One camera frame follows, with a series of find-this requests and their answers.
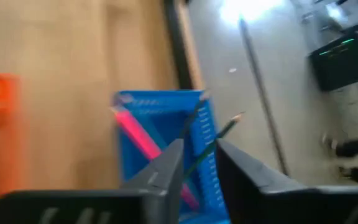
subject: floor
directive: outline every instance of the floor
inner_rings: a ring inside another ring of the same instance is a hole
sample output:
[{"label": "floor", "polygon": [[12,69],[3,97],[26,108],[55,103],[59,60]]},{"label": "floor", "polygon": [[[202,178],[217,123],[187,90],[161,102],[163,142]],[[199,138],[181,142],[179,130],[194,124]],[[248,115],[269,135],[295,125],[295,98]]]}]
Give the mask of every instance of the floor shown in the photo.
[{"label": "floor", "polygon": [[189,5],[201,71],[222,126],[245,116],[227,139],[271,167],[279,168],[271,132],[238,26],[247,21],[290,176],[308,185],[340,184],[319,143],[321,133],[342,136],[331,97],[321,94],[306,61],[308,47],[289,0],[197,0]]}]

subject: shoe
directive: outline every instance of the shoe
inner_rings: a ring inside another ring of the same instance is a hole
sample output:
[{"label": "shoe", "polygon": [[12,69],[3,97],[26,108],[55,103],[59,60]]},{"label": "shoe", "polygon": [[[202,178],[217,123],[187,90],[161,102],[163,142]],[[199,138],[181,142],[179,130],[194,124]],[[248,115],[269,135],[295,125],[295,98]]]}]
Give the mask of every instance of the shoe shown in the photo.
[{"label": "shoe", "polygon": [[324,150],[328,153],[329,157],[336,157],[336,148],[338,145],[338,140],[334,139],[332,136],[324,133],[321,136],[321,145],[324,147]]},{"label": "shoe", "polygon": [[339,166],[337,171],[338,171],[339,177],[345,177],[345,178],[349,179],[352,176],[351,168],[345,168],[345,167]]}]

